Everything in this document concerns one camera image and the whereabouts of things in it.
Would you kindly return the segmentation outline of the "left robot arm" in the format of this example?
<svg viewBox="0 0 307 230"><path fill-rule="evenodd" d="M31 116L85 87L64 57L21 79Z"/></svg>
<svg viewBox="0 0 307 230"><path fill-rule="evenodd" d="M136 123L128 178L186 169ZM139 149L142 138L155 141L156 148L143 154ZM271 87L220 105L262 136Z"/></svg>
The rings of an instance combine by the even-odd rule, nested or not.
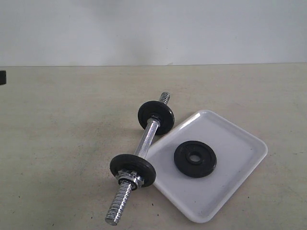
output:
<svg viewBox="0 0 307 230"><path fill-rule="evenodd" d="M0 71L0 85L5 85L6 82L7 82L6 71L5 70L1 70Z"/></svg>

